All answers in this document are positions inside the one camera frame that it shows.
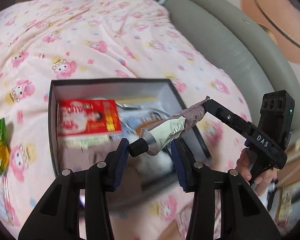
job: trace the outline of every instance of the gray headboard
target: gray headboard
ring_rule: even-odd
[[[287,90],[295,100],[292,130],[300,129],[300,85],[277,45],[226,0],[167,0],[175,27],[242,92],[254,124],[265,93]]]

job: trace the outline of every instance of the screw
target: screw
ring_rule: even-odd
[[[203,167],[203,164],[201,162],[196,162],[193,164],[193,166],[197,169],[201,169]]]
[[[62,172],[61,172],[61,174],[63,175],[63,176],[68,176],[69,174],[70,174],[70,170],[69,169],[65,169],[65,170],[63,170]]]
[[[105,163],[105,162],[98,162],[97,163],[97,167],[98,168],[104,168],[104,167],[106,167],[107,166],[107,164]]]
[[[232,176],[237,176],[239,174],[239,172],[237,170],[230,170],[229,173]]]

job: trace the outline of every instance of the pink blanket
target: pink blanket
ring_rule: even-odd
[[[250,120],[229,76],[197,52],[153,0],[13,5],[0,12],[0,118],[6,118],[11,149],[0,177],[0,219],[13,236],[55,178],[47,122],[50,81],[109,77],[170,78],[186,105],[208,95]],[[234,168],[244,139],[208,114],[198,128],[214,168]],[[115,239],[155,240],[173,219],[184,236],[192,198],[176,184],[129,214],[112,215]]]

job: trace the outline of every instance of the tube cap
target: tube cap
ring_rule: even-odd
[[[149,146],[145,139],[139,138],[138,140],[128,145],[128,152],[132,157],[137,157],[149,150]]]

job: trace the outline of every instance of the finger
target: finger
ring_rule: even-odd
[[[257,196],[262,195],[266,191],[267,187],[270,185],[273,176],[274,176],[274,172],[272,169],[270,169],[268,171],[263,172],[262,174],[260,174],[260,176],[258,176],[255,179],[254,183],[257,186],[254,190]]]
[[[278,169],[276,169],[276,168],[273,169],[273,179],[274,180],[278,179],[277,171],[278,171]]]
[[[249,166],[250,164],[250,160],[249,160],[249,156],[248,156],[248,148],[245,148],[242,150],[240,158],[239,158],[242,162],[242,164],[246,167]]]
[[[251,179],[251,173],[248,170],[247,167],[245,167],[244,165],[242,165],[241,162],[238,163],[237,167],[235,168],[240,174],[241,176],[245,179],[245,180],[250,180]]]

